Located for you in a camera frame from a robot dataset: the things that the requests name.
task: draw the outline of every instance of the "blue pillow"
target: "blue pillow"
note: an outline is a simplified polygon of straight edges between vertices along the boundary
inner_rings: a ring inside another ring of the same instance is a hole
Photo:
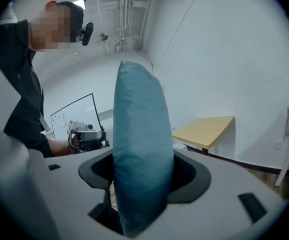
[[[122,61],[113,107],[114,191],[123,233],[134,237],[167,204],[174,169],[172,132],[159,80]]]

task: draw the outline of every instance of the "man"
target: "man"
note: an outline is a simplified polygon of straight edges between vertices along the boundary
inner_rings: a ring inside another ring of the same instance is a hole
[[[28,149],[41,151],[45,158],[73,153],[66,140],[50,140],[41,134],[48,125],[43,118],[44,94],[32,66],[36,51],[57,49],[75,42],[84,18],[82,7],[72,2],[50,1],[38,18],[0,25],[0,69],[21,99],[4,132]]]

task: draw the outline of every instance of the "wooden tabletop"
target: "wooden tabletop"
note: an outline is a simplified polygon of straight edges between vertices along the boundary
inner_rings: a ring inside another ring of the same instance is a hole
[[[235,117],[221,116],[199,118],[183,128],[175,130],[172,137],[204,149],[210,149],[226,132]]]

